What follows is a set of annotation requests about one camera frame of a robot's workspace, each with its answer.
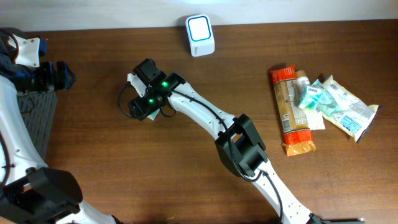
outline snack package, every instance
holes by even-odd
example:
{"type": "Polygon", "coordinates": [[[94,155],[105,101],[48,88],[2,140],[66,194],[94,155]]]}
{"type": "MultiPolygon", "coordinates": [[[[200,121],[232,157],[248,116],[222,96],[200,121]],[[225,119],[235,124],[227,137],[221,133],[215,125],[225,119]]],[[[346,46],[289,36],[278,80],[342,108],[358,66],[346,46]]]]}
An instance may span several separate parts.
{"type": "Polygon", "coordinates": [[[317,109],[322,89],[317,88],[314,94],[314,88],[316,87],[310,86],[310,80],[305,71],[297,71],[296,74],[297,87],[301,96],[298,107],[304,109],[304,113],[307,116],[308,127],[311,130],[324,130],[325,124],[323,122],[322,112],[317,109]]]}
{"type": "Polygon", "coordinates": [[[315,150],[307,116],[297,107],[299,88],[295,66],[271,71],[279,115],[284,129],[287,156],[315,150]]]}
{"type": "Polygon", "coordinates": [[[334,81],[333,75],[323,83],[317,80],[313,85],[323,89],[318,104],[323,117],[359,143],[373,124],[379,105],[366,106],[358,97],[334,81]]]}

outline white wall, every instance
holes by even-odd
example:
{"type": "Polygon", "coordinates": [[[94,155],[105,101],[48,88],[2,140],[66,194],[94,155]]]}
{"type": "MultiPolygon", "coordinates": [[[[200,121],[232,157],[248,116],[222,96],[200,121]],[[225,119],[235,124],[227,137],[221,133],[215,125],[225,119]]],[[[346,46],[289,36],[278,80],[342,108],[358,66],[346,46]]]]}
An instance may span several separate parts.
{"type": "Polygon", "coordinates": [[[28,30],[398,19],[398,0],[0,0],[0,27],[28,30]]]}

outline orange package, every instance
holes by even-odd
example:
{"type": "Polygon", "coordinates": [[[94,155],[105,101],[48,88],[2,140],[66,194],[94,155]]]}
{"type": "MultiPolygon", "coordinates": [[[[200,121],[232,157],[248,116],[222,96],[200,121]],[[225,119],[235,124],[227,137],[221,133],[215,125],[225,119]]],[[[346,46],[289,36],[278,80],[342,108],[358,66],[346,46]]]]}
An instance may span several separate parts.
{"type": "Polygon", "coordinates": [[[300,98],[295,65],[270,72],[284,129],[287,156],[315,151],[307,115],[297,105],[300,98]]]}

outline wood surface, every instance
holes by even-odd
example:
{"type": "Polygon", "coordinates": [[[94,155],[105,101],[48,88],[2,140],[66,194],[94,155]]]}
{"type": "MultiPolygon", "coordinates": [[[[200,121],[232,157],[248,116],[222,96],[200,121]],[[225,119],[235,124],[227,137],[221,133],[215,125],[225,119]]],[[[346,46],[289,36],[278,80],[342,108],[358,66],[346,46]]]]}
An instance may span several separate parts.
{"type": "MultiPolygon", "coordinates": [[[[181,74],[217,107],[254,121],[292,193],[324,219],[398,223],[398,21],[214,26],[216,50],[193,58],[184,27],[35,32],[45,60],[64,60],[78,81],[58,93],[46,162],[70,171],[85,200],[124,223],[276,220],[258,190],[223,167],[211,136],[184,114],[138,122],[116,106],[126,75],[146,57],[181,74]],[[379,104],[356,144],[325,121],[317,150],[287,157],[267,71],[296,64],[311,82],[333,78],[379,104]]],[[[127,91],[123,103],[136,97],[127,91]]]]}

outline white barcode scanner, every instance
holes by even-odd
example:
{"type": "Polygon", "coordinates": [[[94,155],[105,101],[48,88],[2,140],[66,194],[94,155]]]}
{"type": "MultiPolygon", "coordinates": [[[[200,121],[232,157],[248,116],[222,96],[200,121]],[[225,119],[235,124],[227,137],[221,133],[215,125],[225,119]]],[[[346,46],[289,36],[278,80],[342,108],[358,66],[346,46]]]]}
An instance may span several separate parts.
{"type": "Polygon", "coordinates": [[[192,56],[199,57],[214,52],[214,36],[208,16],[188,17],[185,26],[187,27],[192,56]]]}

